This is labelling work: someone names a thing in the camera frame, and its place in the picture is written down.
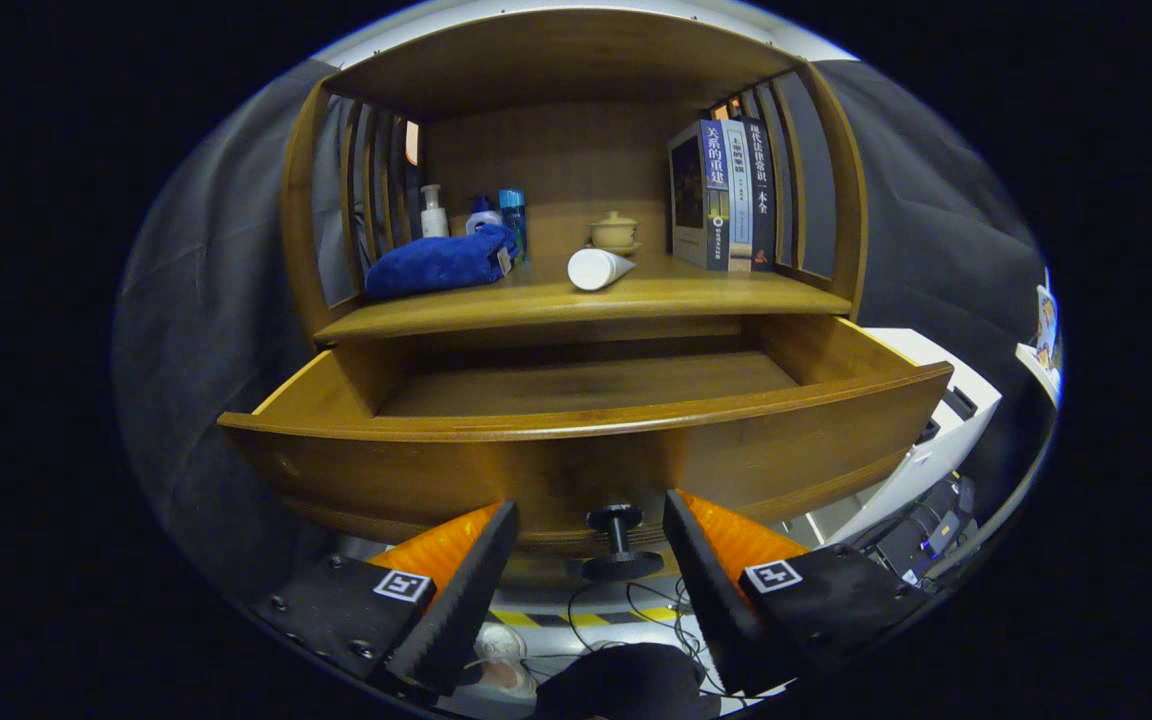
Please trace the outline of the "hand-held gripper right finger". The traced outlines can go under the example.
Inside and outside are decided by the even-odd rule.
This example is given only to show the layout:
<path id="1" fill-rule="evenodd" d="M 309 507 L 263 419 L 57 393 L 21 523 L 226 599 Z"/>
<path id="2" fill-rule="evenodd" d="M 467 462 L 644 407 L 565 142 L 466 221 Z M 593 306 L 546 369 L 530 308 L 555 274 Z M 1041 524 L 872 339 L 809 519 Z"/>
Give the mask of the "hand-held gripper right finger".
<path id="1" fill-rule="evenodd" d="M 838 670 L 931 602 L 859 550 L 805 550 L 681 488 L 666 493 L 664 533 L 727 691 Z"/>

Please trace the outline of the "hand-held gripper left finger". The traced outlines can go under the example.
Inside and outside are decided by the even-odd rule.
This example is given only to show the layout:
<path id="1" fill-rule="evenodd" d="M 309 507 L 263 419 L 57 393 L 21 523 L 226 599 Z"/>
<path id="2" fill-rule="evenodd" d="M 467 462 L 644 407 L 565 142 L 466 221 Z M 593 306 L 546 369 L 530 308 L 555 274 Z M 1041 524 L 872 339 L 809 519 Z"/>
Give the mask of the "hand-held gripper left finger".
<path id="1" fill-rule="evenodd" d="M 256 615 L 380 691 L 449 696 L 517 538 L 516 503 L 488 505 L 374 559 L 329 555 L 257 601 Z"/>

